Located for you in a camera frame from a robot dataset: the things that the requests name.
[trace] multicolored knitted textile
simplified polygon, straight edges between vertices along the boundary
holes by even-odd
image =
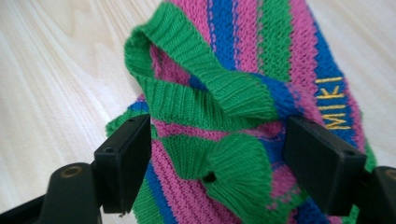
[[[150,113],[141,223],[352,223],[327,217],[282,160],[304,116],[369,155],[361,114],[304,0],[173,0],[136,27],[125,62],[143,89],[107,125]]]

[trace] ribbed knit edge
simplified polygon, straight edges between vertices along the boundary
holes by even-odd
[[[249,74],[222,68],[210,47],[177,7],[162,3],[152,19],[137,27],[127,40],[125,62],[138,81],[138,77],[153,79],[149,57],[151,42],[200,78],[227,115],[277,119],[274,101],[266,86]]]

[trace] light wood table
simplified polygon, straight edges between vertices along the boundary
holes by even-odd
[[[361,106],[378,164],[396,166],[396,3],[308,2]],[[0,1],[0,213],[45,193],[59,167],[93,160],[105,125],[141,92],[122,47],[158,4]]]

